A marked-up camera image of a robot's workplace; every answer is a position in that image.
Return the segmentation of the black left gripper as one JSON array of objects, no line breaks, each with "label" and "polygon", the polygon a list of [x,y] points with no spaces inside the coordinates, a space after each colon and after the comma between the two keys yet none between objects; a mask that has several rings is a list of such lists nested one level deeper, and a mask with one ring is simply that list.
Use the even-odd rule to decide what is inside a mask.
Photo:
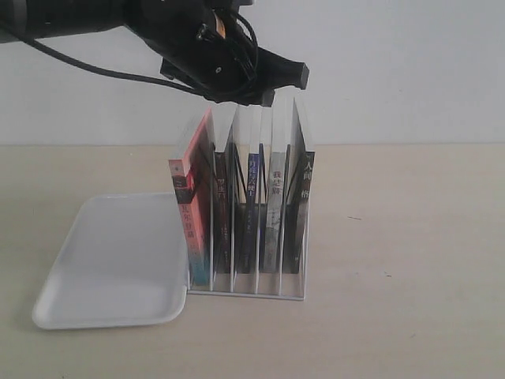
[{"label": "black left gripper", "polygon": [[163,76],[215,103],[271,107],[274,89],[307,87],[307,65],[259,48],[232,1],[127,1],[123,20]]}]

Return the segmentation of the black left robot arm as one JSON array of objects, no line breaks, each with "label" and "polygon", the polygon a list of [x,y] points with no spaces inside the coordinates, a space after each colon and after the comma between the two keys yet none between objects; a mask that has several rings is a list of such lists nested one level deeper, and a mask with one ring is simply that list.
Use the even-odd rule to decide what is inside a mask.
[{"label": "black left robot arm", "polygon": [[[278,88],[304,90],[309,68],[259,46],[239,13],[248,1],[3,1],[1,41],[21,41],[82,70],[157,84],[214,103],[270,107]],[[162,57],[161,78],[100,68],[71,58],[42,39],[124,27]]]}]

